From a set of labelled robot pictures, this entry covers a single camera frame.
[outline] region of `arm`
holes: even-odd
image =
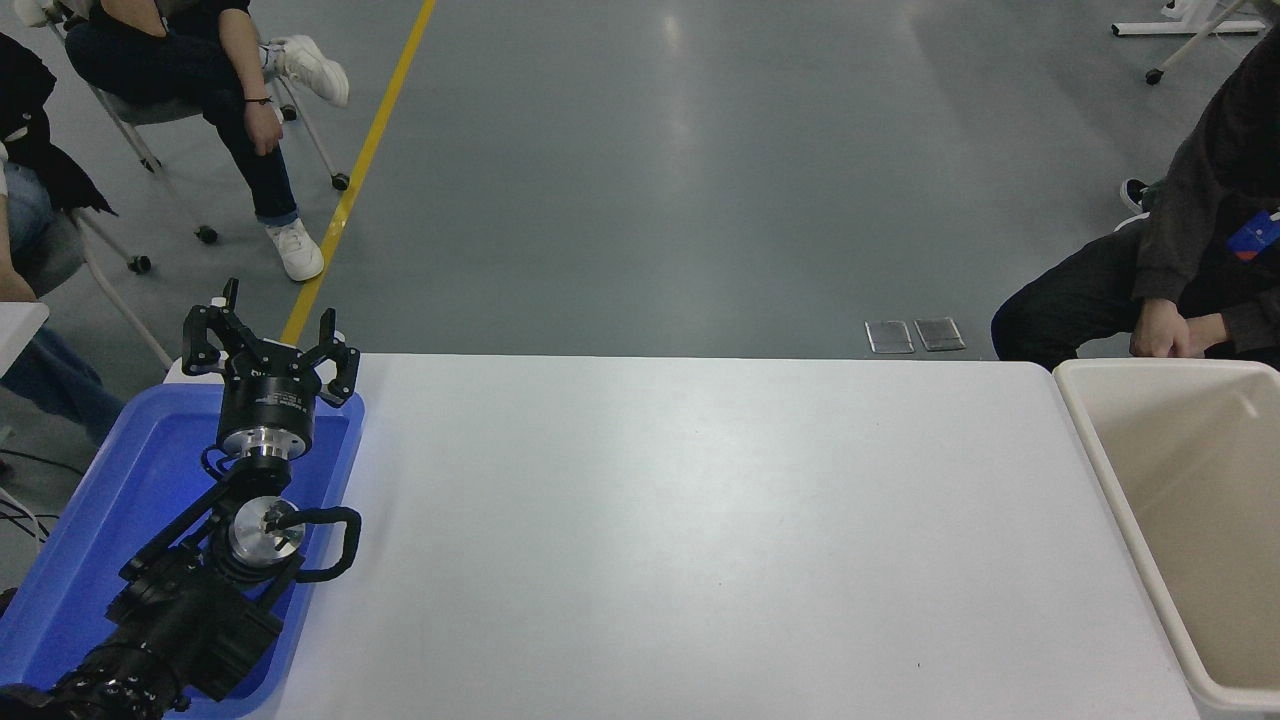
[[[4,170],[0,170],[0,302],[35,302],[36,293],[13,269],[9,256],[9,197],[3,178]]]
[[[1280,161],[1274,147],[1277,67],[1280,33],[1271,33],[1231,73],[1174,155],[1138,246],[1132,297],[1143,305],[1130,342],[1134,355],[1188,357],[1219,342],[1243,340],[1229,314],[1188,320],[1176,302],[1210,242],[1221,240],[1222,200],[1233,191],[1252,190],[1254,178],[1267,176],[1263,167]]]
[[[169,31],[160,19],[160,10],[152,0],[102,0],[102,10],[122,23],[151,37],[168,37]]]
[[[257,50],[257,29],[248,13],[241,9],[219,13],[218,37],[223,44],[223,51],[236,68],[236,77],[241,81],[244,99],[266,97],[266,82],[262,79],[262,64]],[[260,102],[244,102],[244,129],[259,155],[275,150],[276,143],[284,137],[275,110]]]

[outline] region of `person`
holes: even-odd
[[[1052,370],[1091,340],[1132,332],[1135,356],[1280,368],[1277,31],[1213,95],[1158,188],[1140,190],[1133,195],[1148,217],[1085,245],[997,310],[1000,359]]]
[[[35,302],[14,256],[40,242],[55,213],[72,208],[111,211],[88,176],[49,142],[45,100],[54,76],[29,50],[0,33],[0,302]],[[0,386],[46,413],[84,428],[101,445],[123,409],[101,378],[51,329],[40,328]]]
[[[266,82],[297,79],[344,108],[349,82],[314,40],[259,45],[248,0],[68,0],[88,22],[67,35],[67,55],[86,82],[134,105],[180,99],[198,105],[232,154],[253,210],[293,281],[324,270],[298,218],[279,141],[280,117]]]

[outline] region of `black pants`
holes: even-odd
[[[1142,304],[1129,299],[1137,275],[1138,241],[1146,220],[1094,240],[1056,268],[1032,281],[996,311],[991,340],[1001,360],[1028,360],[1050,370],[1076,356],[1091,340],[1133,332]],[[1184,318],[1208,315],[1275,287],[1277,278],[1261,264],[1245,264],[1211,247],[1199,272],[1183,291]],[[1208,357],[1257,360],[1280,369],[1280,348],[1236,354],[1230,342]]]
[[[67,35],[67,55],[86,82],[134,105],[174,97],[198,105],[248,183],[259,219],[283,224],[297,211],[284,156],[279,147],[266,156],[253,151],[244,94],[218,40],[218,17],[196,9],[170,18],[169,27],[168,37],[156,38],[95,8],[90,22]]]

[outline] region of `chair leg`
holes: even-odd
[[[1155,23],[1114,23],[1111,33],[1120,37],[1138,35],[1196,35],[1208,22],[1216,5],[1217,3],[1213,0],[1187,0],[1181,3],[1180,14],[1174,14],[1167,8],[1162,12],[1162,14],[1178,19]],[[1265,29],[1266,24],[1258,20],[1230,20],[1219,23],[1212,32],[1217,35],[1257,35]]]
[[[338,172],[334,167],[333,159],[329,158],[329,151],[325,150],[324,142],[320,141],[320,136],[316,133],[315,127],[311,126],[311,117],[307,115],[306,108],[302,106],[302,102],[298,102],[297,95],[293,94],[293,86],[289,81],[280,77],[275,78],[273,82],[283,87],[284,92],[289,96],[289,104],[297,110],[298,119],[302,120],[302,127],[307,128],[307,135],[311,136],[311,142],[316,146],[316,152],[320,154],[320,161],[324,163],[325,170],[329,172],[330,184],[333,184],[334,190],[347,190],[347,186],[351,184],[351,178],[346,173]]]
[[[88,85],[88,88],[93,92],[93,97],[97,99],[99,105],[102,106],[102,110],[106,111],[106,115],[111,118],[113,123],[115,123],[115,129],[120,131],[120,135],[124,136],[124,141],[128,142],[129,147],[133,149],[133,154],[138,156],[138,161],[142,163],[142,167],[146,168],[147,172],[154,174],[160,181],[160,183],[165,188],[165,192],[168,192],[169,197],[173,200],[173,204],[177,205],[182,210],[182,213],[187,215],[187,220],[196,227],[195,231],[196,237],[200,238],[200,241],[204,243],[211,243],[216,241],[218,231],[200,222],[200,218],[191,209],[191,205],[186,200],[183,200],[182,195],[178,192],[178,188],[174,187],[173,181],[170,181],[169,176],[164,172],[164,167],[160,164],[160,160],[157,160],[155,154],[151,152],[151,147],[148,147],[146,141],[142,140],[142,135],[138,133],[138,128],[136,128],[131,123],[124,122],[124,119],[120,118],[115,113],[115,110],[111,109],[111,106],[106,102],[106,97],[102,96],[101,90],[91,85]]]
[[[1147,70],[1147,85],[1156,85],[1157,82],[1160,82],[1160,78],[1164,77],[1165,70],[1167,70],[1170,65],[1172,65],[1178,60],[1181,60],[1183,56],[1190,53],[1193,47],[1201,44],[1201,41],[1203,41],[1206,37],[1217,31],[1219,26],[1226,22],[1226,18],[1235,14],[1235,12],[1239,10],[1240,6],[1244,5],[1244,3],[1245,0],[1235,0],[1234,3],[1228,5],[1226,9],[1221,12],[1221,14],[1219,14],[1216,18],[1206,23],[1204,27],[1199,29],[1199,32],[1197,32],[1190,40],[1187,41],[1187,44],[1179,47],[1176,53],[1170,55],[1169,59],[1156,65],[1155,68]]]
[[[87,215],[84,215],[83,211],[77,210],[72,213],[72,222],[76,224],[76,228],[81,231],[81,238],[82,238],[81,246],[84,251],[84,264],[88,265],[88,272],[91,275],[93,275],[93,281],[97,282],[97,287],[102,290],[102,295],[106,295],[106,299],[111,301],[111,305],[115,305],[115,309],[120,311],[120,315],[124,315],[125,322],[128,322],[129,325],[133,327],[133,331],[138,333],[138,337],[142,338],[142,342],[146,343],[146,346],[151,350],[151,352],[156,356],[156,359],[160,360],[160,364],[164,368],[164,370],[168,372],[169,368],[173,366],[173,359],[169,357],[169,354],[164,351],[164,347],[161,347],[160,341],[157,341],[156,337],[151,334],[151,331],[147,329],[147,327],[142,324],[142,320],[138,319],[138,316],[133,313],[133,310],[131,310],[129,306],[124,304],[124,299],[120,297],[120,293],[115,292],[115,287],[113,287],[111,282],[106,279],[105,274],[102,274],[102,269],[99,266],[97,259],[93,256],[93,250],[90,247],[88,242],[83,241],[84,227],[92,228],[93,232],[100,238],[106,241],[113,247],[118,249],[118,246],[114,242],[109,241],[108,236],[101,231],[101,228],[99,228],[96,223],[93,223],[92,220],[88,220]]]
[[[93,233],[97,234],[97,237],[101,238],[102,242],[108,245],[108,247],[114,250],[115,254],[119,255],[122,260],[124,260],[125,266],[128,266],[131,270],[133,270],[140,275],[143,275],[151,270],[150,258],[147,258],[146,255],[131,255],[129,251],[125,250],[123,245],[116,242],[116,240],[111,237],[106,231],[104,231],[102,225],[97,224],[97,220],[95,220],[91,215],[88,215],[87,213],[82,213],[79,219],[90,229],[92,229]]]

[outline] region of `black shoe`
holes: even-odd
[[[1134,215],[1140,215],[1146,213],[1146,208],[1142,206],[1142,196],[1147,192],[1147,183],[1138,178],[1129,178],[1120,183],[1120,200],[1124,200],[1125,206],[1133,210]]]

